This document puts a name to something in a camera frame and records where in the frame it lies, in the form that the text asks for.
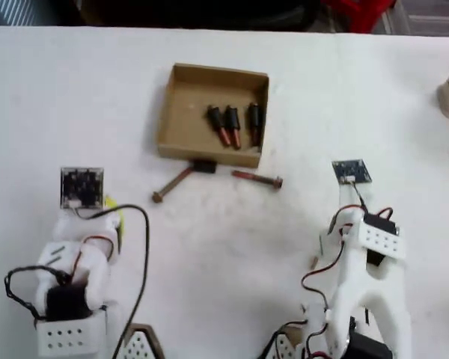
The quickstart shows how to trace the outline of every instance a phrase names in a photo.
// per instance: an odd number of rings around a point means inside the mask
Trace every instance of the robotic arm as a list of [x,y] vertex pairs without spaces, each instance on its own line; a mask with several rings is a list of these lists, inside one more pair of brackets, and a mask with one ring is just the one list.
[[[329,304],[306,307],[300,347],[306,358],[412,359],[404,295],[406,243],[399,234],[394,222],[360,206],[338,211],[323,238],[339,243],[337,289]],[[358,307],[373,313],[384,343],[357,332],[352,312]]]
[[[147,278],[150,246],[147,213],[125,204],[103,209],[103,169],[62,168],[61,210],[52,240],[35,266],[19,267],[5,277],[7,296],[30,310],[41,358],[117,359],[133,352],[136,359],[163,358],[148,325],[132,323]],[[137,209],[145,220],[144,274],[140,294],[123,327],[120,307],[106,301],[111,265],[121,248],[122,220],[118,211]],[[35,271],[39,280],[34,303],[11,289],[12,276]]]

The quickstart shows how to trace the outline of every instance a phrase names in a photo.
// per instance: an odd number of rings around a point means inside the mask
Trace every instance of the red wire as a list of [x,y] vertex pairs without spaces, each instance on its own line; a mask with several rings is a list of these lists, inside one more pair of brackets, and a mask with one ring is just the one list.
[[334,267],[336,265],[336,263],[339,262],[339,259],[341,258],[341,254],[343,253],[343,249],[344,249],[344,242],[341,242],[341,249],[339,250],[339,254],[337,255],[336,259],[331,264],[327,265],[324,268],[316,269],[315,271],[310,271],[301,279],[301,285],[304,289],[309,290],[310,292],[315,292],[323,297],[324,306],[326,309],[329,308],[329,305],[328,305],[328,299],[326,298],[325,294],[323,292],[321,292],[319,289],[306,286],[305,280],[307,278],[309,278],[311,275],[323,273],[324,271],[327,271],[327,270],[331,269],[332,267]]
[[364,211],[364,208],[362,208],[362,206],[360,204],[348,204],[346,206],[343,206],[341,208],[339,208],[335,214],[335,218],[337,218],[337,215],[339,215],[339,213],[341,211],[344,211],[345,209],[349,209],[349,208],[359,208],[362,209]]
[[311,356],[309,357],[311,358],[322,358],[322,359],[332,359],[329,355],[327,355],[325,352],[314,352],[313,354],[311,354]]

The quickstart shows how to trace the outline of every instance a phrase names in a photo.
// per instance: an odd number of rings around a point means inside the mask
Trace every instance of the screw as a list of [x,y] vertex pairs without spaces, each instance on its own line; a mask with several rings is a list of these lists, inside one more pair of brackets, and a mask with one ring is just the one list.
[[178,176],[176,176],[172,181],[169,182],[165,187],[162,188],[159,192],[153,192],[153,196],[151,199],[154,203],[161,203],[163,201],[163,197],[175,188],[181,181],[183,181],[191,172],[193,172],[192,167],[188,167],[183,172],[181,172]]
[[276,178],[264,177],[264,176],[258,176],[257,174],[250,174],[249,172],[243,172],[243,171],[232,171],[231,176],[244,178],[245,180],[260,182],[260,183],[264,183],[267,185],[272,185],[274,187],[274,189],[280,189],[283,185],[283,179],[280,177],[276,177]]

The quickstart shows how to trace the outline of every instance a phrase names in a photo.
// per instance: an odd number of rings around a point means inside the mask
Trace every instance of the open cardboard tray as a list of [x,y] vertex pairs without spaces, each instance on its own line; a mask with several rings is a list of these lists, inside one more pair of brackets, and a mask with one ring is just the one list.
[[[223,165],[256,168],[260,162],[266,128],[269,78],[265,73],[175,64],[166,89],[158,129],[158,152],[174,159],[208,159]],[[260,146],[251,145],[248,106],[263,110]],[[238,109],[241,149],[226,148],[207,119],[208,105],[224,112]]]

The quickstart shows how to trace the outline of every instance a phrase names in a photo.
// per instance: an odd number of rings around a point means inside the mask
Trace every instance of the white tabletop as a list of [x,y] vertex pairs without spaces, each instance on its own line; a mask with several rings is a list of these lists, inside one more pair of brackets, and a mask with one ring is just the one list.
[[[175,62],[265,72],[268,120],[258,171],[278,193],[194,174],[150,201],[186,164],[154,141]],[[29,313],[3,277],[33,264],[58,212],[60,166],[105,168],[119,203],[150,214],[147,288],[135,322],[167,358],[255,358],[301,318],[299,285],[338,205],[334,159],[363,158],[372,210],[391,205],[409,242],[415,358],[449,358],[449,120],[435,91],[449,38],[107,28],[0,28],[0,358],[35,358]],[[110,294],[126,315],[138,291],[143,225],[126,213]],[[33,298],[32,274],[13,288]]]

